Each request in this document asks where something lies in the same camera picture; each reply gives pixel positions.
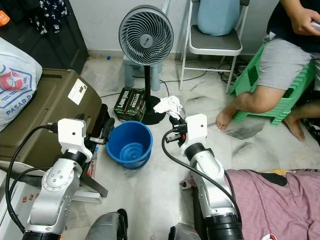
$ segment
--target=blue bucket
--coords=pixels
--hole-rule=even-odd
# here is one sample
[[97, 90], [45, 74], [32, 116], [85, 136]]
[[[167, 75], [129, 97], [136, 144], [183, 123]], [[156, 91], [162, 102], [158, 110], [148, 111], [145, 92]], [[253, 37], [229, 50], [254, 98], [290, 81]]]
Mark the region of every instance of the blue bucket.
[[124, 121], [110, 134], [107, 153], [126, 169], [142, 168], [149, 160], [153, 137], [139, 121]]

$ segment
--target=pink blanket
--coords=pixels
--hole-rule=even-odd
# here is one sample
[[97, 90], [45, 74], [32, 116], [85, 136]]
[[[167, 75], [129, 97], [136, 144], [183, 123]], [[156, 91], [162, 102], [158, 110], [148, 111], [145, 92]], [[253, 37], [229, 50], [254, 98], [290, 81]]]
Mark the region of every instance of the pink blanket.
[[320, 173], [228, 170], [245, 240], [320, 240]]

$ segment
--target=gray chair seat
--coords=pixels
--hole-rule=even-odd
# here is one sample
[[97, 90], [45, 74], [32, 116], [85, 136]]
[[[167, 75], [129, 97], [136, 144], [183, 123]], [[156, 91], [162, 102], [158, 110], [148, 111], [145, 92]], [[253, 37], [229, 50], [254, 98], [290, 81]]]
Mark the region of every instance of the gray chair seat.
[[206, 50], [242, 50], [242, 45], [235, 29], [227, 35], [212, 36], [202, 33], [198, 25], [190, 26], [190, 46], [195, 49]]

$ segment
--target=wall baseboard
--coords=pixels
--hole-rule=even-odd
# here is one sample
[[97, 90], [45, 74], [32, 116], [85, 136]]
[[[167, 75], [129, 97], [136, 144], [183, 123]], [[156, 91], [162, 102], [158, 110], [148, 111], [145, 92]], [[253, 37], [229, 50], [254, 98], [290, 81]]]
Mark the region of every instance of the wall baseboard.
[[[90, 57], [93, 58], [123, 58], [124, 52], [121, 50], [105, 50], [105, 49], [88, 49], [87, 50]], [[240, 54], [240, 57], [244, 61], [250, 61], [253, 58], [254, 54], [245, 53]], [[180, 60], [181, 53], [180, 52], [170, 52], [169, 55], [166, 57], [168, 60]], [[186, 58], [190, 60], [197, 60], [199, 58], [203, 60], [220, 60], [221, 56], [210, 56], [210, 55], [196, 55], [192, 53], [187, 53]]]

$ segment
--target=phone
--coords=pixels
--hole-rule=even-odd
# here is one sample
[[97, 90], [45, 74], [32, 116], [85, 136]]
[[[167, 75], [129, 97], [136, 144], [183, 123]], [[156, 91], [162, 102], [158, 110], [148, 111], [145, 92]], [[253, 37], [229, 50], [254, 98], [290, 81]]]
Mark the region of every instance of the phone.
[[320, 32], [320, 23], [317, 23], [315, 21], [311, 22], [311, 26], [315, 28], [318, 32]]

